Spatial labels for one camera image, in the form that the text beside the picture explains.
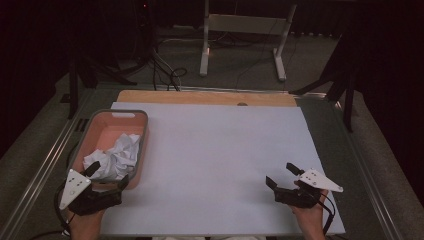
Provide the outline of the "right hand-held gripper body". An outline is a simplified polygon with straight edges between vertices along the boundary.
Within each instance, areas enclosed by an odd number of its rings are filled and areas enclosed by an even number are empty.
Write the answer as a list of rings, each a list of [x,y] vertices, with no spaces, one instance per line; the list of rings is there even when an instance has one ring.
[[[303,170],[298,176],[297,189],[285,189],[277,185],[274,192],[276,202],[299,207],[312,208],[320,202],[321,191],[343,192],[344,189],[316,169]]]

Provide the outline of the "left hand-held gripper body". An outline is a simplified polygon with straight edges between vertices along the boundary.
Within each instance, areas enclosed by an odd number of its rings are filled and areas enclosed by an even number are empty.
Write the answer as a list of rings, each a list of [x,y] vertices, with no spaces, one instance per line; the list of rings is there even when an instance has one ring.
[[[69,209],[84,216],[122,203],[122,186],[105,191],[95,191],[93,182],[76,170],[70,169],[59,202],[59,209]]]

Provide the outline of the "white shorts with black waistband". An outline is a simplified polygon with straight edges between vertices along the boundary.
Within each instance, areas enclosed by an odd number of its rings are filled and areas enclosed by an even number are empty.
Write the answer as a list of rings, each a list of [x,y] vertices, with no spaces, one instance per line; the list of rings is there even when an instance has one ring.
[[[121,134],[114,146],[108,150],[96,149],[83,158],[83,166],[87,169],[98,162],[100,167],[91,176],[95,180],[121,180],[135,170],[138,162],[141,136],[137,134]]]

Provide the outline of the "pink basin with grey rim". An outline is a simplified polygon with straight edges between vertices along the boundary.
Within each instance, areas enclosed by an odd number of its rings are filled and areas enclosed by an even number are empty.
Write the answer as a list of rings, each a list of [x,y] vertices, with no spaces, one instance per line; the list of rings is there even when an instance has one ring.
[[[101,110],[96,112],[83,133],[75,152],[73,153],[69,167],[76,171],[85,170],[83,158],[90,155],[96,149],[103,151],[114,146],[115,141],[121,134],[137,134],[141,136],[138,162],[135,170],[128,174],[128,189],[135,188],[141,177],[145,148],[148,139],[148,115],[142,110]],[[97,189],[113,189],[120,180],[95,180],[93,185]]]

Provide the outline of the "person's right hand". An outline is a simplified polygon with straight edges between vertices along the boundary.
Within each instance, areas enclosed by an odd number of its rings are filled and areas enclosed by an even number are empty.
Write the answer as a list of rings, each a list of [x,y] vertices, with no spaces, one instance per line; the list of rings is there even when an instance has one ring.
[[[305,240],[325,240],[323,232],[323,207],[316,204],[312,208],[290,207],[295,215]]]

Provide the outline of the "person's left hand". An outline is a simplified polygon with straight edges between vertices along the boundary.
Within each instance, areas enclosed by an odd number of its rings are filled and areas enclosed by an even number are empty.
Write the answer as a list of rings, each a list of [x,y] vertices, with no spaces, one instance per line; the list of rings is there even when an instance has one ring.
[[[91,215],[79,216],[68,211],[71,240],[98,240],[104,213],[105,211],[101,210]]]

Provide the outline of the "white board mat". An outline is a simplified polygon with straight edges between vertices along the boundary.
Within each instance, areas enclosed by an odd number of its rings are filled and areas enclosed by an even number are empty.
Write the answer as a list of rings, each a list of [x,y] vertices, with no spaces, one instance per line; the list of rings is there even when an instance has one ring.
[[[108,209],[109,236],[289,236],[300,229],[274,200],[272,178],[291,189],[286,168],[322,168],[302,110],[190,104],[114,103],[148,114],[139,184]]]

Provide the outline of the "black stand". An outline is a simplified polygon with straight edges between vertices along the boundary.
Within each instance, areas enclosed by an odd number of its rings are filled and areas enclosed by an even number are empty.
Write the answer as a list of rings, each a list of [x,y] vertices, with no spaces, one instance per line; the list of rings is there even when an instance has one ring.
[[[93,74],[94,70],[100,71],[119,84],[128,86],[136,85],[135,82],[127,80],[87,55],[71,56],[69,60],[69,119],[72,119],[76,115],[79,108],[78,79],[86,80],[89,88],[95,88],[97,86],[97,80]]]
[[[339,39],[330,59],[324,67],[318,80],[300,89],[291,90],[290,94],[304,95],[311,90],[326,83],[332,85],[325,97],[330,102],[337,102],[345,95],[343,109],[343,123],[349,132],[352,132],[352,110],[356,79],[356,67],[360,60],[361,48],[357,47],[355,41],[344,33]]]

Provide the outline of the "dark equipment rack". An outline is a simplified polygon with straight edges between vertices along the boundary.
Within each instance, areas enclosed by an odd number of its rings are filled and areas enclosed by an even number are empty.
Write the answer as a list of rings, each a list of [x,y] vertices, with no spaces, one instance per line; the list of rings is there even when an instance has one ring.
[[[134,56],[138,63],[147,62],[156,45],[155,0],[132,0],[136,39]]]

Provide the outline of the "metal floor rail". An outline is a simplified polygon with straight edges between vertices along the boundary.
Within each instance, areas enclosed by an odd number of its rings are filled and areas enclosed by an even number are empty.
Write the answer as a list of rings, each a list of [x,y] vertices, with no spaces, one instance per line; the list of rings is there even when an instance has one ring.
[[[330,104],[353,151],[358,174],[385,239],[406,240],[401,220],[405,202],[402,195],[410,193],[410,186],[392,150],[361,96],[353,99],[352,132],[343,123],[344,103],[338,100]]]
[[[14,240],[78,122],[51,100],[0,159],[0,240]]]

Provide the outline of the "white metal stand frame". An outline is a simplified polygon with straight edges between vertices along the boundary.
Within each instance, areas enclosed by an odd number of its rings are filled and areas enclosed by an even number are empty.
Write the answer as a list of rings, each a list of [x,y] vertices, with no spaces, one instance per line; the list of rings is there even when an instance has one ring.
[[[237,14],[214,14],[209,10],[210,0],[204,0],[204,23],[203,23],[203,48],[200,60],[199,74],[205,77],[208,74],[209,61],[209,32],[234,32],[279,35],[281,41],[273,49],[273,58],[278,79],[284,82],[287,79],[282,52],[289,35],[289,30],[295,15],[297,4],[291,3],[286,17],[270,18],[257,16],[242,16]]]

